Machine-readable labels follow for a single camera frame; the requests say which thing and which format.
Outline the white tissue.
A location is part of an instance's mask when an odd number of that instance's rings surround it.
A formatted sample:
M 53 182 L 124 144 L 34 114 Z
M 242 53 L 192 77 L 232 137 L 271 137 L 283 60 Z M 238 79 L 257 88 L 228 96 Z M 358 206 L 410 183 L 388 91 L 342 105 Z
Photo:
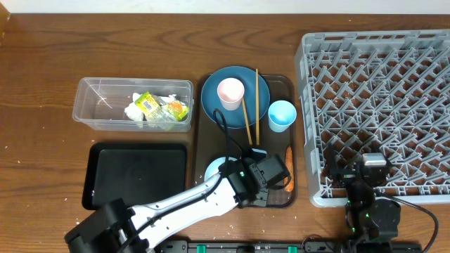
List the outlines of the white tissue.
M 138 98 L 141 97 L 141 94 L 139 93 L 133 93 L 132 95 L 132 102 L 124 109 L 124 112 L 128 118 L 134 122 L 136 122 L 136 125 L 138 128 L 143 128 L 143 118 L 144 113 L 142 110 L 135 104 Z
M 153 97 L 158 102 L 158 104 L 161 105 L 161 106 L 169 104 L 169 103 L 174 102 L 176 100 L 176 95 L 175 94 L 171 94 L 169 96 L 153 95 Z

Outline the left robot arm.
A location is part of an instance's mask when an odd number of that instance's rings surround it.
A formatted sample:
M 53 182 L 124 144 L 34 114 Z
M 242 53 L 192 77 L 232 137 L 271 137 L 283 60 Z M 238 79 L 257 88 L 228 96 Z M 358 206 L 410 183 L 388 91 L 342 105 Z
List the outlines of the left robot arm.
M 150 252 L 199 221 L 253 202 L 272 172 L 269 159 L 218 158 L 199 186 L 146 205 L 110 202 L 68 232 L 65 242 L 71 252 Z

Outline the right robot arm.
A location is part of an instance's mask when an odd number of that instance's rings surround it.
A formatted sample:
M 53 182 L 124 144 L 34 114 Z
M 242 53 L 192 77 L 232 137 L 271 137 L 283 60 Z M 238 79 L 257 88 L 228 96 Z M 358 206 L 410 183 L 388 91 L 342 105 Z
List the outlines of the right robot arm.
M 346 191 L 345 218 L 353 231 L 334 251 L 392 252 L 391 239 L 398 236 L 401 207 L 375 196 L 375 188 L 386 181 L 392 164 L 376 146 L 345 166 L 338 164 L 332 144 L 327 149 L 326 170 L 333 184 Z

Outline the light blue bowl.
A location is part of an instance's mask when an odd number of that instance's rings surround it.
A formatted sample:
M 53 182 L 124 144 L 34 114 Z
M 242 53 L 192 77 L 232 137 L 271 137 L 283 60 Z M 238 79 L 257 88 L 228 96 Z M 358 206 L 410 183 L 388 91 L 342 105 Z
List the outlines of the light blue bowl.
M 245 157 L 249 157 L 256 162 L 259 162 L 267 157 L 267 151 L 257 148 L 251 148 L 248 154 L 245 155 Z M 223 163 L 225 163 L 225 157 L 219 157 L 211 162 L 206 168 L 204 180 L 207 181 L 211 176 L 217 174 L 219 172 L 219 167 L 223 165 Z

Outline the green yellow snack wrapper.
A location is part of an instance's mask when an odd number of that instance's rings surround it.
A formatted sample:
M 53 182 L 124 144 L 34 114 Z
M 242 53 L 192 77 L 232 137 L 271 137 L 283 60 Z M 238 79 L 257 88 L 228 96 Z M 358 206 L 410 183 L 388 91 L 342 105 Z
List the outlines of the green yellow snack wrapper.
M 150 127 L 160 127 L 170 131 L 188 115 L 189 107 L 184 102 L 176 98 L 174 102 L 161 106 L 153 95 L 147 91 L 142 93 L 135 102 L 144 113 L 144 118 Z

